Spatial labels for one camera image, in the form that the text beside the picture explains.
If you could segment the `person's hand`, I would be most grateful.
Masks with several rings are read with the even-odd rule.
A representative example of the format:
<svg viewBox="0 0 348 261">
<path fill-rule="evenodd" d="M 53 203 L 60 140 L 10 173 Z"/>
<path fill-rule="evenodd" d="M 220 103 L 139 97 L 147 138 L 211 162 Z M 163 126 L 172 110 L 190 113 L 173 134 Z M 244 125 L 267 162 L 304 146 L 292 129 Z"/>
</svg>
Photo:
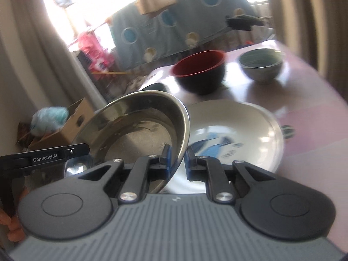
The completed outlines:
<svg viewBox="0 0 348 261">
<path fill-rule="evenodd" d="M 7 228 L 5 236 L 7 240 L 14 243 L 21 243 L 25 240 L 25 232 L 22 225 L 19 222 L 17 213 L 9 216 L 4 210 L 1 204 L 1 225 Z"/>
</svg>

